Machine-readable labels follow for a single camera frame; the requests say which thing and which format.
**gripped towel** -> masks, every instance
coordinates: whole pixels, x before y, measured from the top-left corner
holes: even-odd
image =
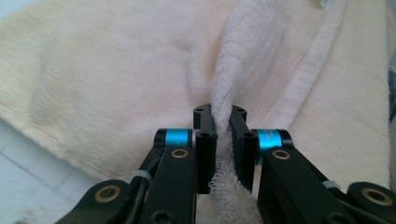
[[[235,52],[224,44],[231,33],[221,36],[228,15],[244,7],[263,25],[246,31],[263,29],[270,43],[271,22],[261,20],[271,18],[274,2],[38,1],[0,21],[0,115],[92,176],[128,179],[158,128],[191,127],[192,109],[212,93],[215,103],[220,49]],[[335,1],[328,12],[316,1],[284,3],[277,42],[260,46],[262,58],[248,69],[262,66],[235,84],[231,103],[247,110],[250,128],[289,127],[297,148],[343,190],[360,180],[386,187],[385,2]],[[321,36],[329,25],[331,41]],[[240,53],[245,66],[251,52]],[[310,85],[299,76],[304,68],[317,71]],[[299,85],[303,97],[293,91]],[[300,107],[271,117],[285,102]],[[198,204],[201,223],[241,222],[214,212],[207,198]]]

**white fabric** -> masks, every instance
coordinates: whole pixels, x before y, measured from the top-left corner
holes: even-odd
[[[289,126],[342,190],[387,187],[386,4],[344,3],[37,1],[0,20],[0,116],[98,179],[129,179],[155,132],[191,127],[192,109],[212,96],[223,171],[233,169],[227,116],[239,105],[252,129]],[[234,175],[216,178],[217,202],[235,200],[230,190],[242,200],[227,213],[200,197],[198,222],[260,222]]]

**beige towel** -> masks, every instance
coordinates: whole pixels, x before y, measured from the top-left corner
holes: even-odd
[[[267,49],[268,66],[258,66],[233,104],[247,110],[250,128],[282,128],[272,125],[289,119],[282,125],[297,148],[343,190],[361,180],[387,187],[386,4],[349,0],[340,19],[336,2],[325,11],[314,0],[290,1],[279,47]],[[189,128],[192,109],[210,102],[233,8],[233,1],[39,1],[0,21],[0,116],[92,176],[129,179],[158,128]],[[341,23],[319,54],[324,64],[310,64],[332,18]],[[295,75],[313,67],[318,76],[303,85],[306,96],[292,97],[288,90],[307,83]],[[269,117],[288,100],[299,107]],[[209,203],[199,202],[202,223],[217,221],[202,209]]]

